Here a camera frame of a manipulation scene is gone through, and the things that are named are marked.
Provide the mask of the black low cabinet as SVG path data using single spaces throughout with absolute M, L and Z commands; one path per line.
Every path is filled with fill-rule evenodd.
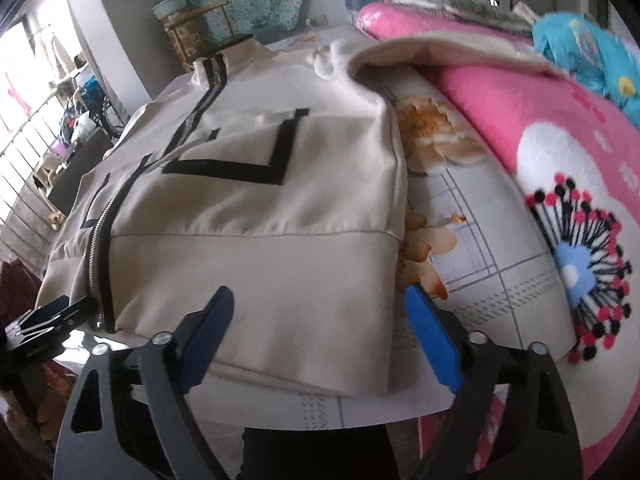
M 72 210 L 81 178 L 102 162 L 104 154 L 113 147 L 112 140 L 98 129 L 81 148 L 74 151 L 70 162 L 56 177 L 48 194 L 55 209 L 67 216 Z

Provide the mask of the wooden chair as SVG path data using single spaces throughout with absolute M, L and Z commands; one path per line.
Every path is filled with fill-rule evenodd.
M 193 64 L 198 58 L 210 58 L 219 51 L 253 38 L 252 34 L 240 34 L 235 31 L 227 12 L 229 4 L 229 0 L 221 0 L 207 6 L 181 9 L 160 21 L 187 72 L 193 70 Z M 221 40 L 209 38 L 210 30 L 205 23 L 206 15 L 214 11 L 222 13 L 227 27 L 227 36 Z

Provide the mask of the grey knitted blanket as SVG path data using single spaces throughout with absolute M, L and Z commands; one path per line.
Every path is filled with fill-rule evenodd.
M 529 36 L 532 25 L 516 13 L 475 0 L 390 0 L 398 6 L 448 18 L 460 23 L 484 26 L 514 36 Z

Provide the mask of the beige zip jacket black trim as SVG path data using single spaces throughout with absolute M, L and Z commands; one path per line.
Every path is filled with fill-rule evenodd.
M 82 177 L 38 304 L 89 296 L 107 332 L 151 337 L 227 286 L 214 374 L 382 396 L 407 167 L 390 102 L 358 76 L 404 63 L 552 72 L 458 32 L 298 51 L 246 40 L 201 58 Z

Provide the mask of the pink floral fleece blanket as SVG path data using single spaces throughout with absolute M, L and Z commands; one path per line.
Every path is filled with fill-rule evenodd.
M 568 78 L 425 71 L 512 174 L 551 247 L 575 339 L 559 364 L 585 476 L 639 469 L 639 133 Z

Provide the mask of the floral grey bed sheet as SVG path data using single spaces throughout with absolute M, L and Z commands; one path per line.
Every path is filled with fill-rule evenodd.
M 555 356 L 573 341 L 549 249 L 520 192 L 480 136 L 418 73 L 420 64 L 369 66 L 359 80 L 390 102 L 405 142 L 405 231 L 395 272 L 392 348 L 382 396 L 342 396 L 209 373 L 190 395 L 204 422 L 316 430 L 394 422 L 439 411 L 451 396 L 426 364 L 402 315 L 416 283 L 471 330 L 511 347 L 544 340 Z

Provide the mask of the light blue basin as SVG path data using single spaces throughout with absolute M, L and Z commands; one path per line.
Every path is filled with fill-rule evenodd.
M 153 6 L 151 12 L 159 21 L 163 21 L 168 16 L 185 8 L 187 4 L 188 0 L 163 0 Z

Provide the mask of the turquoise cartoon blanket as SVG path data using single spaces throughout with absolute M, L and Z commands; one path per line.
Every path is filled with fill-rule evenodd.
M 639 61 L 614 35 L 579 14 L 548 13 L 533 24 L 535 49 L 639 128 Z

